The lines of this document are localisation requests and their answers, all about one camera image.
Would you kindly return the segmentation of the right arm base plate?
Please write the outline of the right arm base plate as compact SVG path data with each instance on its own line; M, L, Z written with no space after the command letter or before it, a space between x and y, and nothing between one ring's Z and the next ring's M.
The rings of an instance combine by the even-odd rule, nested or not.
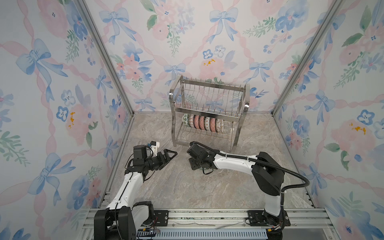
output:
M252 227L277 228L282 225L291 226L290 218L286 211L280 213L278 217L266 213L264 210L248 210L248 225Z

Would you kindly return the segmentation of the maroon patterned white bowl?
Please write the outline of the maroon patterned white bowl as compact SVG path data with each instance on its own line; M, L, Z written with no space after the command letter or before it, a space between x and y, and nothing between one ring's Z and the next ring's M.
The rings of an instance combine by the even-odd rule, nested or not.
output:
M223 133L224 132L224 120L216 119L216 131L217 131L217 133Z

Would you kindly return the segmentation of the green leaf pattern bowl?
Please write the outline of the green leaf pattern bowl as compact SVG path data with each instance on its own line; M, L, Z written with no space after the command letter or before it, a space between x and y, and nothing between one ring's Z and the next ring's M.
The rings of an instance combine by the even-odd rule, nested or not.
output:
M182 122L185 126L189 127L190 124L189 124L189 114L184 114L183 117L182 117Z

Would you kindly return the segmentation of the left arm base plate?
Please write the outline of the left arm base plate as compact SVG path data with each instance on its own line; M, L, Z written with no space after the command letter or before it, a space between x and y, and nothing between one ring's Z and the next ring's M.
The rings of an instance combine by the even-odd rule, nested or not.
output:
M168 225L169 211L150 211L147 207L134 208L132 211L136 229L140 227L166 227Z

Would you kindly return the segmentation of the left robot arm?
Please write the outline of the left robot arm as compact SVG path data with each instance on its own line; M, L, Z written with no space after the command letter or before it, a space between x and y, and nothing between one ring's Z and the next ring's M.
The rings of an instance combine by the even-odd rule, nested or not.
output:
M95 214L95 240L137 240L142 225L152 226L155 223L152 202L135 203L135 199L140 187L148 180L148 173L162 170L178 155L168 149L159 151L159 146L159 142L152 141L148 145L134 147L116 196L105 209Z

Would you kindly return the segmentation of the steel two-tier dish rack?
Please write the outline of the steel two-tier dish rack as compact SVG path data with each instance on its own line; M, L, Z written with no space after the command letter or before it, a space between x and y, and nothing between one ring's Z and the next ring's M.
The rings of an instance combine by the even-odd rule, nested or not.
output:
M173 145L198 141L234 152L250 107L250 90L248 84L236 86L178 75L169 91ZM187 127L182 122L184 114L222 119L224 132Z

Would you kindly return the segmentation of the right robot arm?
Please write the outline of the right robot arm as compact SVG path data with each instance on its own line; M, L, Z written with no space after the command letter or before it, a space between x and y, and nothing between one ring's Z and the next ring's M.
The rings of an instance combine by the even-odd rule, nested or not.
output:
M284 210L285 193L290 189L305 188L307 177L281 167L268 153L242 156L214 150L202 143L191 142L187 150L192 170L201 169L207 175L214 170L232 170L253 176L265 194L265 207L256 217L248 217L250 226L270 226L271 231L282 231L287 216Z

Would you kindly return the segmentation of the green geometric pattern bowl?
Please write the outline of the green geometric pattern bowl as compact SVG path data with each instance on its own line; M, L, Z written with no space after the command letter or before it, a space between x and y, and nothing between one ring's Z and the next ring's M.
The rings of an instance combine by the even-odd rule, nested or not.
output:
M210 120L211 118L209 117L205 117L205 120L204 120L205 130L209 132L211 131Z

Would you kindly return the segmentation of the blue triangle pattern bowl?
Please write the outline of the blue triangle pattern bowl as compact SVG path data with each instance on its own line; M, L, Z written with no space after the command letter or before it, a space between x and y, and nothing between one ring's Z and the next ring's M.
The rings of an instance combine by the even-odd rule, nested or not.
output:
M194 119L195 119L195 116L192 115L192 114L190 114L190 115L189 115L189 118L188 118L190 128L195 128L195 122L194 122Z

